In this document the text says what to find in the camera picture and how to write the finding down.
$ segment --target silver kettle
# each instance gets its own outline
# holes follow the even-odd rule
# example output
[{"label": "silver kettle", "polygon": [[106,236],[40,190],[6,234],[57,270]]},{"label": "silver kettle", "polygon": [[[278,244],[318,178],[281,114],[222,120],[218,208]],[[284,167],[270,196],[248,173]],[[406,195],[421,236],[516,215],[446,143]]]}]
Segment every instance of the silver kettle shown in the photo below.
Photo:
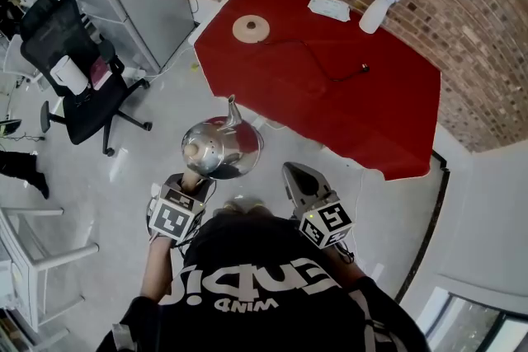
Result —
[{"label": "silver kettle", "polygon": [[262,136],[242,119],[234,96],[228,103],[227,116],[196,124],[181,141],[187,167],[204,178],[231,179],[245,175],[261,155]]}]

